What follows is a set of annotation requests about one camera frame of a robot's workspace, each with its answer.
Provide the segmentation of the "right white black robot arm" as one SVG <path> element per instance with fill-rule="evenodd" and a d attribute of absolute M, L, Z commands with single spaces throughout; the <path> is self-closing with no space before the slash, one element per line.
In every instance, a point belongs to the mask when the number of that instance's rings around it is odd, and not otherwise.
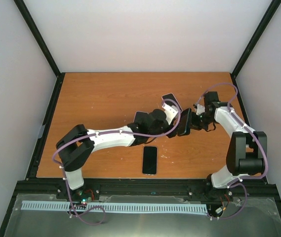
<path fill-rule="evenodd" d="M 194 104 L 190 128 L 209 132 L 209 125 L 221 125 L 230 137 L 226 165 L 211 174 L 212 186 L 217 189 L 230 188 L 245 179 L 262 179 L 268 171 L 267 135 L 256 131 L 245 123 L 231 106 L 221 102 L 216 91 L 201 96 L 204 104 Z"/>

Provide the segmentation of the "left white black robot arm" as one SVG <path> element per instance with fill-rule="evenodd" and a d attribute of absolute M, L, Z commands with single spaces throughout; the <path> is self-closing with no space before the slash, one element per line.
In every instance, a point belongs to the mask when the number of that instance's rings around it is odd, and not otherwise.
<path fill-rule="evenodd" d="M 84 195 L 82 167 L 92 153 L 112 147 L 145 144 L 150 137 L 173 136 L 172 123 L 178 114 L 175 107 L 167 106 L 164 110 L 155 109 L 150 113 L 136 112 L 132 123 L 116 129 L 93 130 L 82 124 L 75 126 L 56 144 L 68 182 L 68 194 L 76 199 Z"/>

